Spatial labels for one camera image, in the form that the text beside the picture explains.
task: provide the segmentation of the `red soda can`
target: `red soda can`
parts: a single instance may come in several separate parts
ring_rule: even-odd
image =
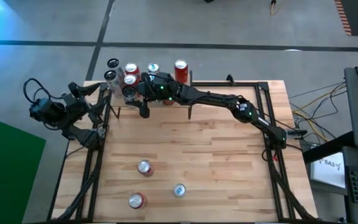
[[[136,86],[138,84],[138,82],[139,82],[139,80],[133,74],[126,75],[124,78],[124,83],[126,85]]]
[[[189,73],[187,62],[179,59],[175,62],[175,80],[180,83],[186,83]]]
[[[125,65],[125,74],[126,75],[135,75],[138,80],[140,80],[140,70],[139,67],[133,63],[130,62],[127,65]]]
[[[146,206],[147,198],[144,194],[134,193],[129,197],[129,206],[133,209],[139,209]]]
[[[167,106],[170,106],[170,105],[174,104],[175,102],[173,100],[163,100],[162,103],[164,103]]]
[[[139,162],[137,165],[137,171],[139,171],[145,177],[151,177],[154,174],[152,164],[146,159]]]

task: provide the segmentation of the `concrete floor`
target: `concrete floor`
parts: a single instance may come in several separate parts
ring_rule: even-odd
[[[22,84],[29,77],[37,78],[54,95],[68,92],[70,82],[81,84],[94,47],[74,47],[81,44],[71,42],[97,41],[108,2],[0,0],[0,40],[18,41],[0,45],[0,121],[47,140],[24,223],[46,219],[67,140],[29,118]],[[269,7],[269,0],[216,0],[211,4],[202,0],[115,0],[104,42],[358,47],[358,37],[344,33],[333,0],[286,0],[276,16],[269,15]],[[38,42],[21,41],[68,43],[39,46]],[[345,49],[288,52],[102,47],[93,80],[102,79],[107,59],[113,57],[123,63],[134,61],[141,68],[156,62],[168,71],[177,58],[184,58],[195,80],[222,80],[228,73],[238,80],[285,80],[289,96],[340,82],[345,67],[358,65],[358,52]],[[326,91],[291,102],[301,106]],[[346,94],[334,102],[339,113],[319,119],[319,123],[338,136],[348,132],[351,123]],[[326,103],[319,114],[332,110]],[[344,216],[340,195],[319,190],[313,190],[313,195],[320,218]]]

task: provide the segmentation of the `metal bracket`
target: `metal bracket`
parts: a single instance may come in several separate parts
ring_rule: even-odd
[[[269,91],[269,83],[267,82],[258,82],[258,86],[265,91]]]
[[[233,79],[233,76],[231,76],[230,74],[227,75],[226,81],[230,81],[231,86],[235,86],[235,85],[236,85],[236,83],[235,83],[235,81],[234,81],[234,79]]]

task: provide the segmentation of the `can lid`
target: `can lid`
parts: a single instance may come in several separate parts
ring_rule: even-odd
[[[175,188],[173,189],[173,193],[178,197],[184,196],[185,192],[186,187],[183,184],[176,184]]]
[[[127,65],[125,65],[125,71],[127,72],[134,72],[137,69],[137,65],[135,63],[128,63]]]
[[[147,67],[150,72],[156,72],[159,69],[159,66],[156,63],[150,63]]]
[[[138,165],[137,165],[137,169],[139,170],[139,172],[141,173],[146,173],[147,171],[150,170],[150,162],[148,160],[142,160]]]
[[[132,208],[139,208],[143,204],[143,197],[136,193],[129,197],[129,206]]]
[[[126,75],[124,78],[124,82],[128,85],[132,85],[136,82],[136,76],[134,75]]]
[[[175,67],[176,68],[180,68],[180,69],[183,69],[183,68],[186,68],[187,66],[187,62],[183,59],[179,59],[175,62]]]
[[[116,67],[118,67],[118,65],[119,65],[119,61],[116,58],[112,58],[107,61],[107,66],[109,68],[116,68]]]
[[[113,70],[108,70],[104,73],[104,79],[106,80],[113,80],[117,76],[117,73]]]
[[[125,97],[132,97],[134,96],[136,93],[136,90],[133,86],[125,86],[124,88],[122,88],[122,94]]]

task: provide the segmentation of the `silver can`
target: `silver can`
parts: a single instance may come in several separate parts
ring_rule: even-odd
[[[153,73],[153,74],[157,74],[158,72],[160,72],[160,67],[156,63],[150,63],[147,66],[147,69],[149,70],[149,73]]]
[[[176,184],[176,186],[173,188],[173,194],[176,197],[183,197],[186,193],[186,187],[183,184]]]
[[[146,205],[147,199],[145,195],[141,193],[134,193],[129,197],[128,203],[131,208],[138,209]]]
[[[125,74],[135,75],[136,78],[140,79],[140,69],[134,62],[129,62],[125,65]]]
[[[116,98],[121,98],[122,97],[122,93],[121,93],[122,83],[121,83],[116,71],[108,70],[104,74],[104,79],[106,80],[106,83],[109,85],[114,96]]]
[[[112,58],[110,60],[107,61],[107,66],[109,68],[112,68],[112,70],[116,71],[121,83],[124,83],[124,77],[125,77],[125,73],[124,70],[121,68],[120,64],[119,64],[119,60],[116,58]]]
[[[145,177],[151,177],[154,173],[153,167],[150,161],[144,159],[137,165],[137,171],[139,171]]]
[[[126,85],[136,86],[137,85],[137,78],[135,75],[126,75],[124,78],[124,83]]]
[[[125,102],[137,101],[136,89],[133,86],[128,85],[122,88],[122,96]]]

